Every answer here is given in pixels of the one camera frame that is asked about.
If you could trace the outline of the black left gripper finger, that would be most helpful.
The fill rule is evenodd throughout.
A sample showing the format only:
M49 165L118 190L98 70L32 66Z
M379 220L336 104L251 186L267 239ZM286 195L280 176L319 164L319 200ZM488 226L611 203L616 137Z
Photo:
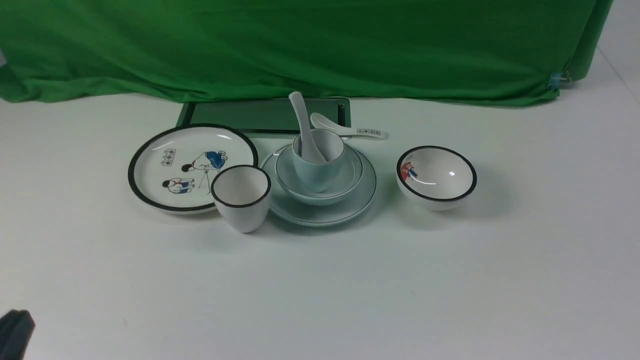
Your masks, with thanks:
M12 309L0 319L0 358L22 360L25 357L35 321L28 310Z

